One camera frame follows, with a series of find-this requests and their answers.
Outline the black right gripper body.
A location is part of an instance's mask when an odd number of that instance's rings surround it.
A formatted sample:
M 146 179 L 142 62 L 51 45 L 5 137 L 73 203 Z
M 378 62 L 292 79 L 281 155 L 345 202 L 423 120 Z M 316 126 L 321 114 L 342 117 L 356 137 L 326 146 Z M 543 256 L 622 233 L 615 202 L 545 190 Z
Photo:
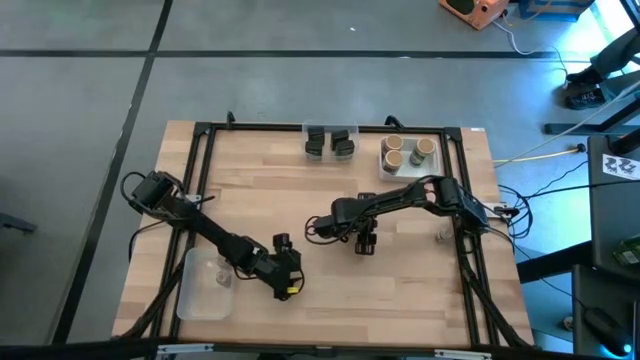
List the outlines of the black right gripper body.
M 355 253 L 358 255 L 374 255 L 377 244 L 376 219 L 367 219 L 356 227 L 357 239 Z

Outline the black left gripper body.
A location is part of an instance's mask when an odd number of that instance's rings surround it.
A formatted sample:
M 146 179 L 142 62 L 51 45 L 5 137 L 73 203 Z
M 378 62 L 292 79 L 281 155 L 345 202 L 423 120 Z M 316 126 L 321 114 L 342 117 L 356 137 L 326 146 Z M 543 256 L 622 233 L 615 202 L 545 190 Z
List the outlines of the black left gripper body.
M 288 233 L 274 235 L 273 247 L 273 260 L 278 265 L 274 297 L 286 301 L 304 288 L 301 254 L 293 247 Z

